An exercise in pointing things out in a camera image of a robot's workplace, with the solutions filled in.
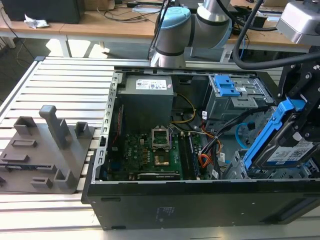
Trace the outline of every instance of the floor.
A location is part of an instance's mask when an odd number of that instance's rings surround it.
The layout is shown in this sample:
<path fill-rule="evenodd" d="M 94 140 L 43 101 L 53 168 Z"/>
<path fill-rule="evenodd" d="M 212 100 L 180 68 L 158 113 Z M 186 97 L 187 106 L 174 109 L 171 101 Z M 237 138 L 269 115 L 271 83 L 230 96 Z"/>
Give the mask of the floor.
<path fill-rule="evenodd" d="M 16 83 L 26 72 L 33 61 L 32 56 L 22 46 L 22 42 L 30 50 L 33 56 L 62 57 L 59 42 L 56 39 L 15 39 L 16 47 L 10 49 L 2 46 L 0 49 L 0 104 L 10 94 Z M 109 59 L 146 59 L 148 44 L 105 43 L 102 51 L 98 42 L 86 40 L 70 40 L 71 54 L 77 58 L 109 58 Z M 196 57 L 190 57 L 191 49 L 185 51 L 186 61 L 210 61 L 218 62 L 222 49 L 196 49 Z M 274 53 L 254 51 L 246 54 L 246 61 L 265 61 L 272 59 Z"/>

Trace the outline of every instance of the blue drive bracket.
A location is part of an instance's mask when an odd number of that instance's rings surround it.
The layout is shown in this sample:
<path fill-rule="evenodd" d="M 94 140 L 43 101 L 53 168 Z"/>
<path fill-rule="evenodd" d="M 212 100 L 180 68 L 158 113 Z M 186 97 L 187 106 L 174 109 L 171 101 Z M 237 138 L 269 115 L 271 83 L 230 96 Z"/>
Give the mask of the blue drive bracket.
<path fill-rule="evenodd" d="M 305 105 L 306 103 L 303 100 L 291 100 L 289 98 L 280 102 L 268 123 L 265 125 L 259 136 L 255 139 L 252 146 L 244 155 L 243 161 L 247 169 L 252 164 L 252 160 L 255 157 L 256 153 L 268 140 L 273 131 L 278 131 L 282 127 L 283 123 L 281 120 L 286 115 L 286 113 L 293 109 L 297 112 L 300 112 L 305 107 Z"/>
<path fill-rule="evenodd" d="M 214 76 L 214 82 L 222 97 L 240 96 L 240 92 L 235 88 L 235 83 L 228 75 L 216 75 Z"/>

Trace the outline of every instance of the green motherboard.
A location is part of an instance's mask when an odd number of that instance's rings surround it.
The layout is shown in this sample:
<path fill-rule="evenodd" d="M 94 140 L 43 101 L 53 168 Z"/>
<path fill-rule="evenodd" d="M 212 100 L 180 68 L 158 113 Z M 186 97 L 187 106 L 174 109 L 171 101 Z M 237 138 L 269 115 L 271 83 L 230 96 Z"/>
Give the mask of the green motherboard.
<path fill-rule="evenodd" d="M 111 175 L 114 181 L 126 180 L 127 178 L 136 180 L 132 178 L 139 173 L 174 174 L 178 176 L 177 180 L 183 180 L 183 159 L 181 159 L 181 150 L 179 149 L 179 138 L 181 138 L 179 134 L 172 133 L 169 137 L 170 147 L 164 150 L 162 148 L 153 149 L 152 141 L 156 144 L 165 144 L 168 141 L 166 134 L 155 134 L 154 140 L 151 133 L 126 134 L 122 151 L 117 155 L 112 155 L 105 174 L 109 177 Z M 202 147 L 201 137 L 194 134 L 191 139 L 193 152 L 198 156 L 198 151 Z"/>

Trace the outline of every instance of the wooden table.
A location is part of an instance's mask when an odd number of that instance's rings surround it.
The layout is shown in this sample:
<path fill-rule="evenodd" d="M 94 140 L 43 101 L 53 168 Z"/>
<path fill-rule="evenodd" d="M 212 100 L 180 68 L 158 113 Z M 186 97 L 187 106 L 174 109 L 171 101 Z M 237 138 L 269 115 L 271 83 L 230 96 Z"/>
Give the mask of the wooden table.
<path fill-rule="evenodd" d="M 249 3 L 245 0 L 231 0 L 231 4 L 233 6 L 248 6 L 251 8 L 254 6 L 254 3 Z M 127 19 L 140 15 L 137 12 L 129 11 L 130 9 L 119 8 L 113 10 L 112 13 L 114 14 L 113 17 L 118 19 Z M 157 16 L 153 14 L 146 17 L 155 22 Z M 106 19 L 97 11 L 86 11 L 79 24 L 49 23 L 50 27 L 48 28 L 32 29 L 24 22 L 10 22 L 7 19 L 7 22 L 11 24 L 12 29 L 20 38 L 58 39 L 64 57 L 71 56 L 68 40 L 149 44 L 155 28 L 155 24 L 151 21 L 139 23 L 118 22 Z M 266 21 L 265 27 L 270 26 L 275 26 L 275 23 Z M 277 31 L 258 32 L 249 30 L 247 35 L 250 39 L 248 49 L 251 50 L 299 53 L 307 53 L 309 50 L 309 46 L 294 44 Z M 0 19 L 0 36 L 14 37 L 14 34 L 2 19 Z M 232 35 L 227 41 L 221 58 L 224 62 L 229 60 L 228 57 L 237 38 L 237 36 Z"/>

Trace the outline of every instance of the gray robot arm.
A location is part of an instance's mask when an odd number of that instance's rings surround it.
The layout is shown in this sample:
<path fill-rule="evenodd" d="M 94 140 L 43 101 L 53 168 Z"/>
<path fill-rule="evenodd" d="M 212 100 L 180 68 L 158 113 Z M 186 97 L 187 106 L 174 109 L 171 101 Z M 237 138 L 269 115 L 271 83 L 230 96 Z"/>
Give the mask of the gray robot arm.
<path fill-rule="evenodd" d="M 230 0 L 222 2 L 227 7 Z M 231 20 L 216 0 L 205 0 L 196 14 L 191 14 L 187 8 L 170 7 L 164 16 L 150 65 L 184 68 L 185 47 L 213 48 L 224 44 L 230 31 Z"/>

